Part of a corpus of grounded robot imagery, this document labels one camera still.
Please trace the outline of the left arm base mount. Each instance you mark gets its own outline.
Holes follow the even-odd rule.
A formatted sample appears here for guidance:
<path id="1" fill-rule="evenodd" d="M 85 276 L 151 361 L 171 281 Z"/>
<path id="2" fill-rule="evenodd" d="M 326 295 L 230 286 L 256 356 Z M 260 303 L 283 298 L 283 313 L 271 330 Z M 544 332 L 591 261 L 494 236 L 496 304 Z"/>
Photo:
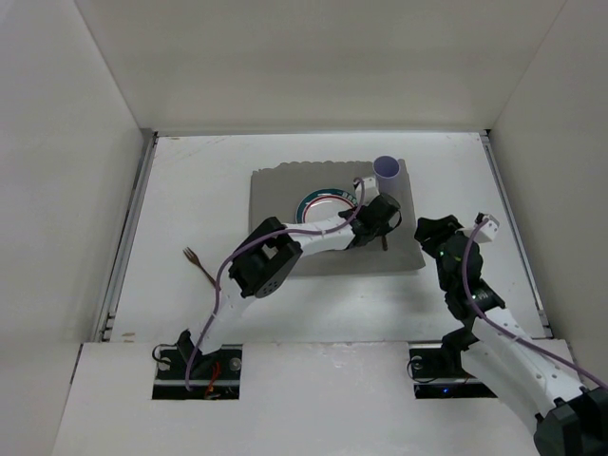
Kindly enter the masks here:
<path id="1" fill-rule="evenodd" d="M 156 363 L 153 400 L 238 400 L 243 348 L 224 345 L 218 351 L 201 355 L 198 351 L 189 376 L 185 376 L 189 355 L 194 349 L 189 331 L 174 344 L 158 344 L 152 351 Z"/>

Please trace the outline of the white plate green red rim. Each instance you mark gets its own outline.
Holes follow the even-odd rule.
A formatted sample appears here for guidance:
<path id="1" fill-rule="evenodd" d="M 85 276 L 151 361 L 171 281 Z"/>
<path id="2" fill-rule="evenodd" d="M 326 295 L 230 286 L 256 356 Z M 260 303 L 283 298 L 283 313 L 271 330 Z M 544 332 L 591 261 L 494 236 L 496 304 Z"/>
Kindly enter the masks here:
<path id="1" fill-rule="evenodd" d="M 297 224 L 311 223 L 337 216 L 340 212 L 357 206 L 356 196 L 337 188 L 323 188 L 305 196 L 295 210 Z"/>

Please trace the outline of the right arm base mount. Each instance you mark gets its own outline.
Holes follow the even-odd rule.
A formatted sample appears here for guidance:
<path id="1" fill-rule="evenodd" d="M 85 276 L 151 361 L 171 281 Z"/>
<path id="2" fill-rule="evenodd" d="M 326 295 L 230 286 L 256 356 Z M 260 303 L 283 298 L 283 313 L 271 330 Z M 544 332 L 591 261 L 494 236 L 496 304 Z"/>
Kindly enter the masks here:
<path id="1" fill-rule="evenodd" d="M 466 329 L 451 332 L 437 343 L 408 346 L 408 376 L 414 397 L 430 399 L 496 398 L 486 385 L 464 370 L 461 354 L 477 339 Z"/>

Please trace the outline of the purple plastic cup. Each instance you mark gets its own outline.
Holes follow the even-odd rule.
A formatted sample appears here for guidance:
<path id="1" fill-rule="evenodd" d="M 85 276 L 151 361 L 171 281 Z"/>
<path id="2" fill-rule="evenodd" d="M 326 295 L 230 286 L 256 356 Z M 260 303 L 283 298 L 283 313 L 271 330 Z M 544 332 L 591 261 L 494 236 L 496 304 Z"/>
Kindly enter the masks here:
<path id="1" fill-rule="evenodd" d="M 396 197 L 400 190 L 401 163 L 392 156 L 380 156 L 372 163 L 378 190 Z"/>

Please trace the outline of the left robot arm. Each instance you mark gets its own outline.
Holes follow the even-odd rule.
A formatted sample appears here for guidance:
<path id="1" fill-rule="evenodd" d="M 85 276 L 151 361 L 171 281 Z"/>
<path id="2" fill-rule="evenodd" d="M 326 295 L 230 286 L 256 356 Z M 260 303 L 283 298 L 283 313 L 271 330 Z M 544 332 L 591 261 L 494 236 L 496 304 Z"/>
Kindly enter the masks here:
<path id="1" fill-rule="evenodd" d="M 183 360 L 195 366 L 218 351 L 247 307 L 276 292 L 300 259 L 361 248 L 393 231 L 400 217 L 399 202 L 380 194 L 317 222 L 283 224 L 266 218 L 219 266 L 215 302 L 199 337 L 185 330 L 178 339 Z"/>

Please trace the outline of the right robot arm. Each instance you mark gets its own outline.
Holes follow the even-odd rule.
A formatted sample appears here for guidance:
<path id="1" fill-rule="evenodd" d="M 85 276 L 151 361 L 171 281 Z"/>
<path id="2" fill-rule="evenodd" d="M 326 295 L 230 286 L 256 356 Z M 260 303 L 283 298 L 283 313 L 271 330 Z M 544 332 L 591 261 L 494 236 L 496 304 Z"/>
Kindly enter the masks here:
<path id="1" fill-rule="evenodd" d="M 482 278 L 480 245 L 499 223 L 479 214 L 466 229 L 453 216 L 419 218 L 414 233 L 436 264 L 439 287 L 462 328 L 442 348 L 452 367 L 477 378 L 530 432 L 540 455 L 607 452 L 607 386 L 585 387 L 572 362 L 535 344 L 504 301 Z"/>

